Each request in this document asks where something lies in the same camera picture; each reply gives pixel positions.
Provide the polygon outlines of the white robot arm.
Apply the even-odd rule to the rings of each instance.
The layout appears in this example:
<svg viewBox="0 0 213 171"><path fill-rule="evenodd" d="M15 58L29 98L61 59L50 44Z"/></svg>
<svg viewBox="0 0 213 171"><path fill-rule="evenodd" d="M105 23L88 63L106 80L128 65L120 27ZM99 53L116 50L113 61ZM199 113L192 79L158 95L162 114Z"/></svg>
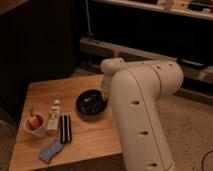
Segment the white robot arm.
<svg viewBox="0 0 213 171"><path fill-rule="evenodd" d="M156 101L176 93L183 71L173 61L101 62L102 95L111 101L127 171L176 171Z"/></svg>

